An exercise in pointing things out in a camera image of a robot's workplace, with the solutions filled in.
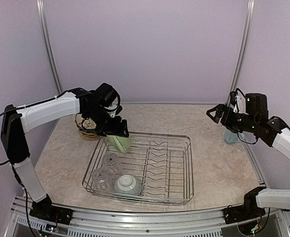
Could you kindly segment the green ceramic mug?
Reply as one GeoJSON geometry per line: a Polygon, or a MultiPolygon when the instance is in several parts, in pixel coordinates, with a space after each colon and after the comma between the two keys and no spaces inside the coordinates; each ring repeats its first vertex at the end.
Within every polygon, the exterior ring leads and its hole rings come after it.
{"type": "Polygon", "coordinates": [[[107,135],[107,140],[118,152],[123,154],[126,154],[131,146],[131,139],[129,137],[107,135]]]}

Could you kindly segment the blue polka dot plate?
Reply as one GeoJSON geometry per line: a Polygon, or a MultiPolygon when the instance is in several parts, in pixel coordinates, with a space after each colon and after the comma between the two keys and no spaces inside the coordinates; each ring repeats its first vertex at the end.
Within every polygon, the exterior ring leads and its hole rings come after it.
{"type": "Polygon", "coordinates": [[[96,131],[94,129],[84,129],[80,126],[78,126],[79,131],[84,132],[84,133],[93,133],[96,134],[96,131]]]}

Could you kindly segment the cream white plate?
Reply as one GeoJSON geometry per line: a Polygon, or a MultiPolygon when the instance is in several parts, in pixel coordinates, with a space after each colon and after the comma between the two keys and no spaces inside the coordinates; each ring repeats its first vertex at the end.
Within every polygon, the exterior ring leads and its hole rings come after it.
{"type": "Polygon", "coordinates": [[[95,129],[96,128],[96,124],[95,122],[90,119],[90,118],[83,118],[81,114],[76,114],[75,115],[75,123],[76,126],[80,126],[84,129],[95,129]]]}

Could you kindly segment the light blue ceramic mug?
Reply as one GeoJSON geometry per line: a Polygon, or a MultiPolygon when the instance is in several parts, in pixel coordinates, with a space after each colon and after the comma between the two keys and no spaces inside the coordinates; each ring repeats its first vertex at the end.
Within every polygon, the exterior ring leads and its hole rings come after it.
{"type": "Polygon", "coordinates": [[[233,133],[232,131],[226,129],[224,133],[224,142],[226,144],[235,144],[240,142],[245,142],[245,136],[243,133],[233,133]]]}

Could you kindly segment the yellow polka dot plate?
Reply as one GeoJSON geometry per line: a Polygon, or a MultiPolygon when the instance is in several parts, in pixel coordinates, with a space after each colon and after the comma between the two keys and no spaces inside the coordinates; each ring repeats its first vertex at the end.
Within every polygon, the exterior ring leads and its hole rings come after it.
{"type": "Polygon", "coordinates": [[[83,136],[83,137],[86,137],[86,138],[90,138],[90,139],[98,139],[99,136],[97,134],[93,134],[93,133],[84,133],[84,132],[81,132],[79,131],[79,133],[83,136]]]}
{"type": "Polygon", "coordinates": [[[83,134],[84,136],[88,136],[88,137],[98,136],[97,133],[94,130],[79,129],[79,132],[81,134],[83,134]]]}

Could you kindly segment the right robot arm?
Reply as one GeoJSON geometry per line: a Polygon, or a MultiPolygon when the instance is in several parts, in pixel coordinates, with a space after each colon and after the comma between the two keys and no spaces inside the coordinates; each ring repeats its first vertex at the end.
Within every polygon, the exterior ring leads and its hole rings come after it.
{"type": "MultiPolygon", "coordinates": [[[[243,97],[246,103],[245,113],[239,113],[236,102],[235,109],[218,104],[207,110],[206,115],[235,134],[253,134],[256,140],[262,140],[290,160],[290,127],[280,117],[269,117],[266,95],[248,93],[243,97]]],[[[244,219],[250,219],[259,208],[290,210],[290,190],[260,188],[249,192],[245,195],[239,214],[244,219]]]]}

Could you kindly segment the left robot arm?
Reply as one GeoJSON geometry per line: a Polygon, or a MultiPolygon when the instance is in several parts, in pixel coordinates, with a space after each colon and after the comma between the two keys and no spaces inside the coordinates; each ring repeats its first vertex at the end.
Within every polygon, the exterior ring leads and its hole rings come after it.
{"type": "Polygon", "coordinates": [[[103,83],[96,90],[78,87],[33,104],[8,105],[5,108],[0,134],[4,150],[18,182],[44,219],[52,219],[56,209],[32,165],[25,135],[54,120],[81,114],[84,119],[91,119],[96,124],[98,135],[127,138],[127,121],[119,115],[122,106],[111,107],[114,101],[120,100],[117,91],[103,83]]]}

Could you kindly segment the clear glass cup rear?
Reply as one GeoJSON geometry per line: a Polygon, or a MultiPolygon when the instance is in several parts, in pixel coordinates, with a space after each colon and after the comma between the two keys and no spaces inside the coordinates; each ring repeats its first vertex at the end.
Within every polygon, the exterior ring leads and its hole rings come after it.
{"type": "Polygon", "coordinates": [[[120,157],[115,153],[107,153],[103,156],[102,165],[111,174],[118,174],[122,171],[120,157]]]}

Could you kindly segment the clear glass cup front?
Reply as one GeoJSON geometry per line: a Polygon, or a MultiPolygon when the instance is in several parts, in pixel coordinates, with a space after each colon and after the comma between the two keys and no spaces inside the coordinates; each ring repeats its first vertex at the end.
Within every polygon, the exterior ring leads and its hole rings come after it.
{"type": "Polygon", "coordinates": [[[105,168],[98,168],[92,172],[91,188],[98,191],[112,191],[114,181],[111,173],[105,168]]]}

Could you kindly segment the grey ceramic bowl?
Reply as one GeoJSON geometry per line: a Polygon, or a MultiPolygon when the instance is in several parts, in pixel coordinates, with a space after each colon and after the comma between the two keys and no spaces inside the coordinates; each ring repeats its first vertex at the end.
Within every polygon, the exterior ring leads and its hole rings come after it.
{"type": "Polygon", "coordinates": [[[141,194],[142,184],[134,175],[125,174],[115,180],[114,191],[122,195],[138,196],[141,194]]]}

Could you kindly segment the aluminium corner post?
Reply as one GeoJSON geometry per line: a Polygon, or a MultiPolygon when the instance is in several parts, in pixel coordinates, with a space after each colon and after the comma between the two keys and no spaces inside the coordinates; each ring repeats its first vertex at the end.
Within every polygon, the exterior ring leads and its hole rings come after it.
{"type": "Polygon", "coordinates": [[[37,5],[39,23],[40,23],[41,34],[42,34],[43,43],[44,43],[44,47],[46,51],[46,56],[47,56],[48,64],[49,64],[50,71],[52,74],[52,80],[53,80],[57,93],[61,94],[62,92],[64,92],[64,90],[63,90],[61,80],[59,78],[55,58],[53,55],[52,45],[50,42],[50,35],[49,35],[48,22],[47,22],[46,13],[45,13],[44,1],[36,0],[36,5],[37,5]]]}
{"type": "Polygon", "coordinates": [[[238,82],[240,79],[240,74],[241,74],[244,59],[246,56],[247,46],[248,46],[248,41],[249,41],[249,36],[250,36],[250,31],[251,31],[251,24],[252,24],[253,13],[254,13],[254,5],[255,5],[255,0],[248,0],[241,45],[240,45],[240,49],[239,49],[237,63],[236,63],[235,70],[233,73],[233,79],[232,79],[231,86],[230,86],[230,89],[228,92],[226,105],[230,104],[230,92],[234,91],[237,88],[238,82]]]}

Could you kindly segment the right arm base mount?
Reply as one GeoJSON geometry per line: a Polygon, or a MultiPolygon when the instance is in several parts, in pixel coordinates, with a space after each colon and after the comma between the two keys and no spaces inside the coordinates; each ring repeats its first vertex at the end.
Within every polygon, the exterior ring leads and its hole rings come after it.
{"type": "Polygon", "coordinates": [[[223,216],[225,224],[233,224],[242,222],[258,217],[262,217],[266,214],[265,209],[258,207],[245,207],[244,205],[232,206],[229,205],[223,209],[223,216]]]}

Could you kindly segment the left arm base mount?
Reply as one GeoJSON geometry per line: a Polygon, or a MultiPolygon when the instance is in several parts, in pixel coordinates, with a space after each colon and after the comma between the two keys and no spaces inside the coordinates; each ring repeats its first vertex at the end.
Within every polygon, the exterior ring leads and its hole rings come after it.
{"type": "Polygon", "coordinates": [[[30,210],[30,215],[49,222],[69,225],[73,212],[74,211],[69,208],[34,202],[30,210]]]}

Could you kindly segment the aluminium front frame rail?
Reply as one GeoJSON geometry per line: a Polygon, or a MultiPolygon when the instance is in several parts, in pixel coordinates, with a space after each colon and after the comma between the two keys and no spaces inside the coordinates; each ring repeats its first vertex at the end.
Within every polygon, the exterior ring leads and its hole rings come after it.
{"type": "Polygon", "coordinates": [[[222,237],[242,236],[240,228],[251,221],[226,224],[222,208],[180,212],[118,212],[81,207],[73,211],[70,223],[58,223],[56,232],[46,231],[49,221],[26,216],[23,197],[16,197],[1,234],[3,237],[222,237]]]}

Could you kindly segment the left aluminium corner post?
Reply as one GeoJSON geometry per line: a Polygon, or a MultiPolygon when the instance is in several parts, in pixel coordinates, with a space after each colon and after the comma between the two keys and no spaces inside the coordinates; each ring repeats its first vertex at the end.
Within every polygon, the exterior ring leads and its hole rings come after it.
{"type": "Polygon", "coordinates": [[[64,92],[64,90],[63,90],[61,80],[59,78],[55,58],[53,55],[52,45],[50,42],[50,35],[49,35],[48,22],[47,22],[46,13],[45,13],[44,1],[36,0],[36,5],[37,5],[39,23],[40,23],[41,34],[42,34],[43,43],[44,43],[44,47],[46,51],[46,56],[47,56],[48,64],[49,64],[50,71],[52,74],[52,80],[53,80],[57,93],[61,94],[62,92],[64,92]]]}

